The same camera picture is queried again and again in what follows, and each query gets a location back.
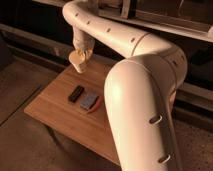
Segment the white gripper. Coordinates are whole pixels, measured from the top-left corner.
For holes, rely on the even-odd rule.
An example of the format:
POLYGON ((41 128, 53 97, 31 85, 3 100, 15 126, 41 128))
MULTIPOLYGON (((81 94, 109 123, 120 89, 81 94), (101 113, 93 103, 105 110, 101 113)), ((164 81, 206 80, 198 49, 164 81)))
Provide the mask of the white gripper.
POLYGON ((77 27, 74 27, 73 45, 76 49, 78 60, 84 60, 83 51, 85 51, 85 60, 89 61, 92 56, 92 50, 94 49, 95 39, 86 32, 80 30, 77 27))

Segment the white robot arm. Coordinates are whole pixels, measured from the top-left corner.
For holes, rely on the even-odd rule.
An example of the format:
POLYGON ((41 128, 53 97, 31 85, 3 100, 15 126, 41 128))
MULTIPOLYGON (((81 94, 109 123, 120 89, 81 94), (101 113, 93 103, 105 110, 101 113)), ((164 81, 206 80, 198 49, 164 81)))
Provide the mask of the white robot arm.
POLYGON ((187 59, 181 48, 152 33, 97 15, 88 0, 62 9, 73 27, 69 61, 86 70, 100 41, 123 56, 109 71, 105 106, 122 171, 183 171, 171 117, 171 98, 183 83, 187 59))

